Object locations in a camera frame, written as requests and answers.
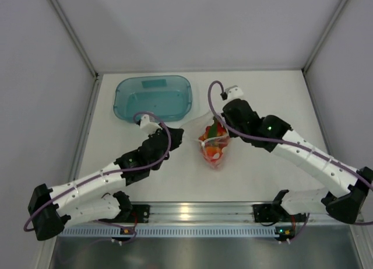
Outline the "fake food pieces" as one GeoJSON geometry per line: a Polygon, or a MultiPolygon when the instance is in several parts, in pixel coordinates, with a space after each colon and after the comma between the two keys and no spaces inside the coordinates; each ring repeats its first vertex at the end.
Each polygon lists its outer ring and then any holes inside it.
{"type": "Polygon", "coordinates": [[[230,136],[216,117],[212,121],[212,125],[206,126],[205,132],[198,138],[199,150],[205,162],[212,169],[218,169],[223,163],[230,136]]]}

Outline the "clear zip top bag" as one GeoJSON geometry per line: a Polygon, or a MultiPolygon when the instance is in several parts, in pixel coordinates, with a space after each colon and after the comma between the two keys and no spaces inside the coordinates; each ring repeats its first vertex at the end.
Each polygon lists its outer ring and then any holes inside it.
{"type": "Polygon", "coordinates": [[[226,127],[211,111],[183,124],[185,138],[192,143],[199,157],[214,170],[225,163],[231,138],[226,127]]]}

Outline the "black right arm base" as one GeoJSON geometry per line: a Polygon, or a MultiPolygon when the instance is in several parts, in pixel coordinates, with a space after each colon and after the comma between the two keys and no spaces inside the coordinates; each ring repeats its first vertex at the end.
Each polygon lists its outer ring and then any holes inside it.
{"type": "Polygon", "coordinates": [[[288,215],[285,210],[274,204],[255,204],[252,206],[254,220],[258,223],[286,222],[288,215]]]}

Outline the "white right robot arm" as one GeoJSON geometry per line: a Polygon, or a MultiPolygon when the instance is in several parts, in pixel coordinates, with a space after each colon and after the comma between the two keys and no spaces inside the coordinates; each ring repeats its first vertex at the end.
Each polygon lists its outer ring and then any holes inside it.
{"type": "Polygon", "coordinates": [[[258,116],[245,100],[228,102],[223,117],[230,135],[291,162],[323,185],[316,190],[279,191],[272,202],[276,219],[310,213],[328,214],[347,224],[357,222],[372,187],[372,169],[339,162],[307,142],[281,118],[258,116]]]}

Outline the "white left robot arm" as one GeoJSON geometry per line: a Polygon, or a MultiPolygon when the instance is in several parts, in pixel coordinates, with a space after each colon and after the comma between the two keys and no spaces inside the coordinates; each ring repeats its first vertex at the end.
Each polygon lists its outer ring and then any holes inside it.
{"type": "Polygon", "coordinates": [[[24,231],[34,232],[38,241],[49,240],[64,229],[90,221],[125,222],[133,207],[125,187],[150,176],[168,160],[182,143],[181,128],[159,128],[106,167],[76,181],[34,188],[27,210],[24,231]]]}

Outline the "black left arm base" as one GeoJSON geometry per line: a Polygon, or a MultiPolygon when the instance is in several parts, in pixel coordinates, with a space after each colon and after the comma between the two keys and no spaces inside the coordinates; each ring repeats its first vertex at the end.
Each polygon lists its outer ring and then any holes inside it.
{"type": "Polygon", "coordinates": [[[150,205],[134,204],[131,210],[120,211],[113,219],[100,219],[105,223],[148,223],[150,216],[150,205]]]}

